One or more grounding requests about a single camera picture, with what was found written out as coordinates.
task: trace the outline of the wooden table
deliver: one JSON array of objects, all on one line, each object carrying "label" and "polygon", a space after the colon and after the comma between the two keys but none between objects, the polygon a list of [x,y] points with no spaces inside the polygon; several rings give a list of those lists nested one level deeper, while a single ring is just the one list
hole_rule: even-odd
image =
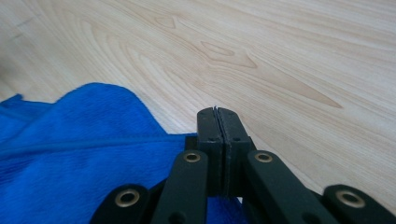
[{"label": "wooden table", "polygon": [[94,81],[169,133],[229,108],[308,188],[347,184],[396,213],[394,1],[0,2],[0,100]]}]

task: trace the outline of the blue fabric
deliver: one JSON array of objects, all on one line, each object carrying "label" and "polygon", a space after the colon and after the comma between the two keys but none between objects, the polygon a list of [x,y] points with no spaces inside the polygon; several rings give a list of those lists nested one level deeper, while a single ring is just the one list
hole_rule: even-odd
[{"label": "blue fabric", "polygon": [[[165,179],[186,134],[167,134],[130,91],[92,83],[55,104],[0,103],[0,223],[88,223],[114,188]],[[245,223],[210,198],[207,223]]]}]

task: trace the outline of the screw hole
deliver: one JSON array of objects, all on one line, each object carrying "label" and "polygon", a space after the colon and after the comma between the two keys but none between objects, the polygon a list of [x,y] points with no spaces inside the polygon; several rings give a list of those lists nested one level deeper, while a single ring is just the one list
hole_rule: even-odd
[{"label": "screw hole", "polygon": [[303,214],[303,221],[307,224],[320,224],[320,219],[311,213],[304,213]]},{"label": "screw hole", "polygon": [[270,156],[264,152],[257,153],[255,158],[256,158],[256,160],[258,160],[260,162],[270,162],[273,160],[272,156]]},{"label": "screw hole", "polygon": [[140,194],[135,189],[126,189],[117,194],[115,203],[118,207],[129,207],[139,201]]},{"label": "screw hole", "polygon": [[196,161],[199,161],[200,159],[201,159],[201,156],[196,153],[188,153],[188,154],[184,155],[184,160],[188,161],[188,162],[196,162]]},{"label": "screw hole", "polygon": [[175,212],[168,218],[168,221],[170,224],[183,224],[186,222],[186,216],[181,212]]},{"label": "screw hole", "polygon": [[359,195],[350,190],[338,190],[335,192],[335,196],[341,203],[344,203],[350,207],[363,208],[366,205],[364,200]]}]

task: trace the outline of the blue towel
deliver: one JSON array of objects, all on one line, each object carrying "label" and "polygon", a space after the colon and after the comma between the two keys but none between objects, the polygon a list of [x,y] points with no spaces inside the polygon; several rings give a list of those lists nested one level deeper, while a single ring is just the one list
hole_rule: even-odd
[{"label": "blue towel", "polygon": [[[165,179],[186,134],[168,134],[130,91],[92,83],[55,104],[0,103],[0,223],[89,223],[114,188]],[[209,198],[207,223],[246,223]]]}]

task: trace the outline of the brass-colored ring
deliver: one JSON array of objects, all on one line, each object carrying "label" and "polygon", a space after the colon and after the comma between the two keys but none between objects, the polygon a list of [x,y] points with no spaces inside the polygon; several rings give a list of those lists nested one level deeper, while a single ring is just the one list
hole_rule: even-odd
[{"label": "brass-colored ring", "polygon": [[186,155],[184,155],[184,160],[187,162],[196,162],[199,161],[201,159],[201,156],[197,153],[187,153]]},{"label": "brass-colored ring", "polygon": [[270,156],[267,153],[264,152],[259,152],[257,153],[254,158],[256,158],[256,160],[260,161],[260,162],[271,162],[273,160],[272,156]]},{"label": "brass-colored ring", "polygon": [[[124,201],[122,199],[122,197],[127,195],[127,194],[134,195],[132,200]],[[119,207],[129,207],[129,206],[132,206],[132,205],[136,204],[139,201],[139,198],[140,198],[140,194],[139,194],[139,192],[137,190],[135,190],[135,189],[126,189],[126,190],[121,191],[119,194],[117,194],[115,203]]]},{"label": "brass-colored ring", "polygon": [[[346,198],[346,195],[353,197],[355,199],[355,202],[350,201],[348,198]],[[338,190],[337,192],[335,192],[335,196],[338,200],[340,200],[341,203],[344,203],[354,208],[363,208],[366,205],[366,202],[363,200],[363,198],[350,190]]]}]

